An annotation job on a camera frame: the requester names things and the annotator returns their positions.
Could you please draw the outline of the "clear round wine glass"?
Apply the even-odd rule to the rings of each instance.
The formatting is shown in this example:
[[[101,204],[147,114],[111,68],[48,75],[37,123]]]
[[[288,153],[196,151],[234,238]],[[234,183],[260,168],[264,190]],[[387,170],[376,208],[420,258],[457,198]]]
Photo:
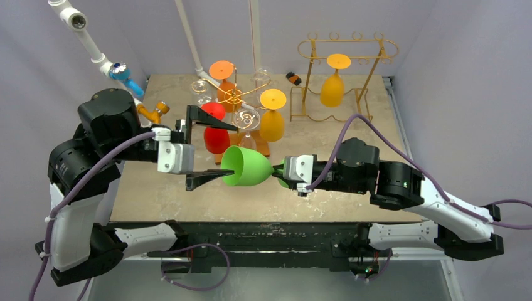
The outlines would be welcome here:
[[[215,101],[211,85],[206,80],[192,82],[190,84],[190,90],[193,95],[193,103],[198,106]]]

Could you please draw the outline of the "yellow wine glass front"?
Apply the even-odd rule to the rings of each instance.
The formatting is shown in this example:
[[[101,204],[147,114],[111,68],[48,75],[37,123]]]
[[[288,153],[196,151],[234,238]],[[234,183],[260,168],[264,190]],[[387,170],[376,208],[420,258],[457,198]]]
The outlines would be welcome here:
[[[259,133],[267,142],[276,142],[284,135],[284,119],[279,109],[286,101],[284,92],[275,88],[264,91],[260,96],[260,104],[266,111],[260,122]]]

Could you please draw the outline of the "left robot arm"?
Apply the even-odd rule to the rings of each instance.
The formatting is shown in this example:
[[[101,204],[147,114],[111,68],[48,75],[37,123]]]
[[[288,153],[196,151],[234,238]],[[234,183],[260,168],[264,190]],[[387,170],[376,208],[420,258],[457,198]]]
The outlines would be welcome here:
[[[235,127],[190,105],[175,129],[141,125],[130,92],[109,88],[78,107],[74,136],[56,146],[49,158],[51,211],[45,239],[36,244],[44,265],[59,287],[103,275],[121,260],[150,252],[182,255],[188,233],[176,221],[141,228],[116,228],[96,222],[97,209],[110,184],[119,179],[124,161],[155,163],[165,174],[184,175],[192,191],[230,170],[195,171],[191,125]]]

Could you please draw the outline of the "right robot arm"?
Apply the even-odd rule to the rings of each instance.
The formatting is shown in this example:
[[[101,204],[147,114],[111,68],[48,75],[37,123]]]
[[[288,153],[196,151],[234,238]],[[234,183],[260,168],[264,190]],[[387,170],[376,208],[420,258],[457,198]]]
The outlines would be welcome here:
[[[380,151],[357,138],[339,146],[330,168],[314,155],[287,156],[272,173],[281,185],[305,196],[321,172],[318,189],[368,194],[381,209],[406,211],[423,218],[418,223],[369,223],[345,245],[360,255],[394,247],[431,248],[463,261],[479,261],[504,253],[503,239],[492,223],[499,221],[495,205],[474,206],[436,190],[419,170],[397,161],[382,161]]]

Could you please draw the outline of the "gold wire bottle rack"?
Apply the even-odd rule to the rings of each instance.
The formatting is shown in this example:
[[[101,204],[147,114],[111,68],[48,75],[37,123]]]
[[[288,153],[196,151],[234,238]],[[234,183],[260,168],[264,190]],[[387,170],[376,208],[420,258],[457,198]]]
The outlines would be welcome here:
[[[349,43],[360,44],[367,43],[376,47],[377,54],[370,55],[347,55],[345,53],[331,53],[330,55],[320,56],[317,51],[317,46],[320,43]],[[349,93],[354,93],[354,103],[356,105],[356,112],[366,117],[370,122],[373,116],[370,112],[370,106],[367,101],[368,85],[371,78],[379,64],[390,65],[394,59],[400,54],[400,47],[392,40],[385,38],[384,33],[374,33],[372,38],[365,38],[361,32],[354,31],[350,39],[342,39],[337,32],[330,32],[328,38],[320,39],[316,32],[308,33],[307,38],[297,45],[298,54],[307,59],[309,66],[307,69],[307,76],[304,84],[293,85],[289,93],[289,120],[295,118],[305,118],[314,122],[324,122],[333,119],[340,121],[339,117],[329,115],[323,119],[315,119],[307,112],[307,99],[309,95],[320,96],[320,102],[327,108],[335,108],[342,104],[344,96]],[[314,65],[321,65],[326,62],[327,66],[333,69],[333,73],[324,81],[319,92],[313,91],[310,87],[310,79]],[[362,87],[353,87],[348,90],[345,89],[345,84],[339,72],[349,68],[353,62],[358,65],[368,65],[372,63],[369,74]]]

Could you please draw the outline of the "clear flute glass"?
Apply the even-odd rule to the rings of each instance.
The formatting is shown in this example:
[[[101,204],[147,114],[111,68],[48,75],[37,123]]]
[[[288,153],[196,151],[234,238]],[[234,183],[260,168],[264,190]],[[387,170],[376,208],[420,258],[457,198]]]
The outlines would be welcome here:
[[[250,108],[241,108],[232,119],[234,126],[239,128],[238,146],[257,150],[257,143],[251,133],[260,125],[260,114]]]

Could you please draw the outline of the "red wine glass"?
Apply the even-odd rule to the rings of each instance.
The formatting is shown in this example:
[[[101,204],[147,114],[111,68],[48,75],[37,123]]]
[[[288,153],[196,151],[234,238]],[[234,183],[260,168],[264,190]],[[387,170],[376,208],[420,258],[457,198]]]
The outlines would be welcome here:
[[[224,106],[219,103],[209,102],[202,105],[201,109],[216,117],[218,120],[225,118],[226,111]],[[230,146],[229,133],[223,129],[205,128],[203,140],[206,150],[212,154],[222,154]]]

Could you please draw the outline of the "yellow wine glass back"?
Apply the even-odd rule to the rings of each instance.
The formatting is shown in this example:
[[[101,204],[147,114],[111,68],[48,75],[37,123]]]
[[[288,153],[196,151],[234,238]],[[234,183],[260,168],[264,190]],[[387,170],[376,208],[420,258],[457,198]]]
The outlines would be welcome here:
[[[339,71],[348,68],[351,65],[351,59],[344,54],[335,53],[329,55],[326,62],[334,73],[323,83],[320,101],[326,107],[337,107],[341,105],[344,95],[344,82]]]

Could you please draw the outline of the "clear ribbed wine glass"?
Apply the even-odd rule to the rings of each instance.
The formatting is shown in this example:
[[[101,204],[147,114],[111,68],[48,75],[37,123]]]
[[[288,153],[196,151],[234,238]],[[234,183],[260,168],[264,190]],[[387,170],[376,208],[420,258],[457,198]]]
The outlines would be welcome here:
[[[255,70],[252,78],[252,84],[254,88],[253,93],[256,97],[260,97],[262,92],[268,89],[271,81],[271,74],[272,70],[266,66],[258,67]]]

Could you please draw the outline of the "green wine glass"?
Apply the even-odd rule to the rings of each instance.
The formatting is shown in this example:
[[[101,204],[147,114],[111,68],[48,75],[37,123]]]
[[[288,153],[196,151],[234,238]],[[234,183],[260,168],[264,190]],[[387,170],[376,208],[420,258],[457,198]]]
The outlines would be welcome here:
[[[222,177],[222,180],[227,186],[256,186],[273,174],[281,174],[284,162],[283,159],[280,167],[274,169],[270,161],[258,151],[233,145],[223,154],[220,167],[233,170],[234,173]]]

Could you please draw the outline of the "orange wine glass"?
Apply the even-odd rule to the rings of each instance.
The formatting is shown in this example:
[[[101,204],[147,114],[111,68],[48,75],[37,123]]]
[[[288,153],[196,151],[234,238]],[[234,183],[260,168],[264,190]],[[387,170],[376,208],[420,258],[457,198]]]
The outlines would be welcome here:
[[[232,90],[235,88],[235,84],[228,79],[233,75],[234,71],[234,64],[226,60],[214,62],[209,69],[210,76],[220,82],[217,88],[217,99],[218,103],[222,105],[226,113],[233,112],[234,108],[233,104],[228,102],[228,100],[231,99]]]

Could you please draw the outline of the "yellow wine glass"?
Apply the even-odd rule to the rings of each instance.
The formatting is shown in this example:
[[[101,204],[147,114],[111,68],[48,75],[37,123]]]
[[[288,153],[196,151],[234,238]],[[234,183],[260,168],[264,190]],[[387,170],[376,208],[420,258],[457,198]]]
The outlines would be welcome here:
[[[267,142],[276,142],[284,135],[284,119],[279,109],[286,101],[284,92],[275,88],[264,91],[260,96],[260,104],[266,111],[260,122],[259,133]]]
[[[323,83],[320,101],[326,107],[337,107],[341,105],[344,95],[344,82],[339,71],[348,68],[351,65],[351,59],[344,54],[335,53],[329,55],[326,62],[334,73]]]

